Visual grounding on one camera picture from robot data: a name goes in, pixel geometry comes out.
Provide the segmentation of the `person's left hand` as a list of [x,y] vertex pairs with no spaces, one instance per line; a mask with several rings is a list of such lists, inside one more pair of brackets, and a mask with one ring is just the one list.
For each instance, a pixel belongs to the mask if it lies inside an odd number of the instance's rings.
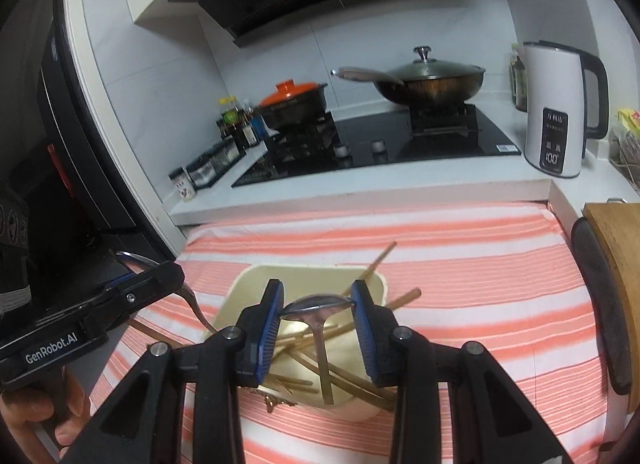
[[[91,418],[90,399],[79,380],[69,370],[64,370],[65,400],[70,416],[58,424],[54,438],[62,446],[60,456],[75,441]],[[35,424],[50,420],[54,405],[49,395],[34,388],[15,392],[3,392],[1,415],[9,433],[31,463],[54,463],[55,459],[40,441]]]

